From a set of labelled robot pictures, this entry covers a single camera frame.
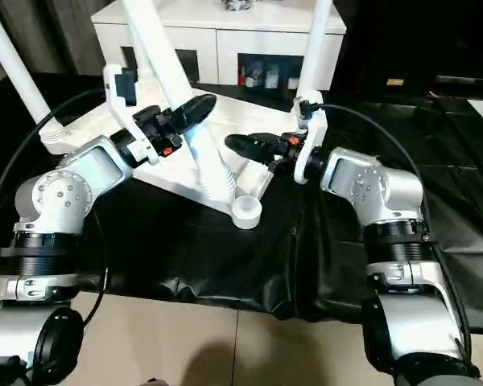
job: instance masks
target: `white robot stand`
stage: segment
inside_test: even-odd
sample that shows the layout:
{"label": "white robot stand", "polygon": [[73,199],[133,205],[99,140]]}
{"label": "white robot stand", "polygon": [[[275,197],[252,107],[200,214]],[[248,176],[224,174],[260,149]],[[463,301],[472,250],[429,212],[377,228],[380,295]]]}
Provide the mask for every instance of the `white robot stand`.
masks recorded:
{"label": "white robot stand", "polygon": [[[127,107],[130,115],[148,105],[179,108],[204,92],[191,88],[151,0],[122,0],[127,14],[138,63],[138,103]],[[332,0],[317,0],[312,29],[301,72],[297,97],[321,103],[313,89]],[[49,108],[0,24],[0,61],[36,122]],[[185,135],[183,149],[155,166],[140,166],[134,177],[182,195],[233,217],[239,228],[253,228],[261,215],[258,202],[271,181],[265,166],[239,157],[224,140],[232,133],[301,131],[295,110],[284,113],[217,95],[217,105],[202,127]],[[53,154],[72,151],[98,135],[110,136],[121,129],[104,103],[63,127],[53,120],[40,133],[42,143]],[[321,119],[312,146],[322,141],[327,122]]]}

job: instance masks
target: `white plastic bracket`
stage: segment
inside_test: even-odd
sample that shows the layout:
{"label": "white plastic bracket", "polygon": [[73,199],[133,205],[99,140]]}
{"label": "white plastic bracket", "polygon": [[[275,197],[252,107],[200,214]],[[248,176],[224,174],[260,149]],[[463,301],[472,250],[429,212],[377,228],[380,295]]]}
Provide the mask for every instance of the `white plastic bracket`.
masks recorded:
{"label": "white plastic bracket", "polygon": [[297,158],[297,163],[295,164],[293,178],[296,183],[304,185],[308,180],[304,177],[304,170],[308,164],[308,159],[313,149],[317,146],[322,146],[325,134],[328,131],[328,118],[326,117],[325,111],[320,109],[313,113],[313,116],[309,120],[304,120],[300,116],[299,102],[309,101],[309,103],[324,103],[322,94],[320,91],[311,90],[305,92],[302,97],[295,98],[295,113],[299,114],[298,120],[301,122],[303,127],[308,128],[308,135],[306,136],[306,141],[304,142],[303,149],[300,151],[299,157]]}
{"label": "white plastic bracket", "polygon": [[159,156],[148,140],[147,136],[136,125],[132,116],[127,112],[126,99],[118,95],[116,76],[122,74],[122,67],[118,64],[107,64],[104,67],[105,100],[107,107],[116,122],[129,131],[136,141],[127,147],[136,161],[148,158],[151,165],[159,162]]}

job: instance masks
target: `cable connector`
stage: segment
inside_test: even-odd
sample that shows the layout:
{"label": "cable connector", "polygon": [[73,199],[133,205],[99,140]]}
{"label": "cable connector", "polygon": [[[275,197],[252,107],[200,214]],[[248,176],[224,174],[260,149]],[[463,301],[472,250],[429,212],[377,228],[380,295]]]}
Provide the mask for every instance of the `cable connector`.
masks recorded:
{"label": "cable connector", "polygon": [[309,120],[313,118],[313,113],[319,108],[316,107],[318,104],[311,104],[308,100],[299,102],[300,108],[300,119]]}

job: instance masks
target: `black plastic sheet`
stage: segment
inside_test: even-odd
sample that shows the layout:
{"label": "black plastic sheet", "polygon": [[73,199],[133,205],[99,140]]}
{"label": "black plastic sheet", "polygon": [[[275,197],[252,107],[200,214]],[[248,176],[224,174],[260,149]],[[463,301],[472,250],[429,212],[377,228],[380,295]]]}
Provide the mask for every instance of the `black plastic sheet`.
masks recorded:
{"label": "black plastic sheet", "polygon": [[[465,101],[340,103],[379,121],[419,164],[435,234],[464,297],[471,327],[483,332],[483,120]],[[268,97],[265,104],[279,108]],[[9,111],[9,125],[15,119],[24,122],[25,112],[17,109],[17,114]],[[367,124],[340,113],[330,113],[328,120],[325,151],[343,146],[379,155],[387,166],[408,168],[400,153]],[[11,152],[22,135],[18,130],[15,141],[7,138]],[[2,165],[8,143],[4,133],[0,141]],[[21,165],[10,189],[50,163],[39,148],[28,157],[37,167]],[[9,192],[0,205],[0,246],[7,244],[16,220],[12,197]],[[262,205],[259,226],[242,231],[227,215],[130,180],[97,205],[110,263],[109,292],[256,310],[281,319],[359,322],[359,305],[369,294],[366,255],[349,203],[313,184],[300,186],[290,177],[275,177]],[[95,282],[102,253],[90,217],[79,266]],[[96,289],[90,284],[87,288]]]}

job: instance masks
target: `white cabinet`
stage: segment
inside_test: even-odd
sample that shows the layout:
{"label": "white cabinet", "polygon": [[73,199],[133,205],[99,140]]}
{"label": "white cabinet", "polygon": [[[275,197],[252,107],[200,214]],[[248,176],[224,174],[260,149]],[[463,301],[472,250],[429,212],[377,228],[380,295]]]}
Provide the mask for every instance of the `white cabinet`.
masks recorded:
{"label": "white cabinet", "polygon": [[[154,0],[154,3],[178,55],[182,54],[179,50],[196,53],[192,61],[196,62],[199,82],[238,84],[243,83],[238,81],[240,55],[264,55],[256,59],[262,62],[268,62],[269,55],[279,55],[270,61],[281,68],[286,67],[287,57],[303,57],[315,0],[262,0],[250,10],[240,12],[224,10],[218,0]],[[345,24],[336,7],[331,12],[317,74],[316,87],[320,90],[331,85],[345,34]],[[130,36],[121,2],[112,2],[92,20],[105,60],[125,65],[122,47],[130,46]],[[300,63],[297,66],[294,60],[296,77]],[[189,77],[186,65],[184,70]]]}
{"label": "white cabinet", "polygon": [[[126,24],[95,23],[95,31],[105,62],[125,67],[126,57],[122,48],[132,47],[129,27]],[[165,27],[165,31],[176,50],[196,52],[199,82],[218,84],[216,31],[186,27]]]}
{"label": "white cabinet", "polygon": [[[316,88],[329,90],[343,35],[326,35]],[[293,32],[217,31],[220,84],[238,84],[240,55],[303,56],[308,34]]]}

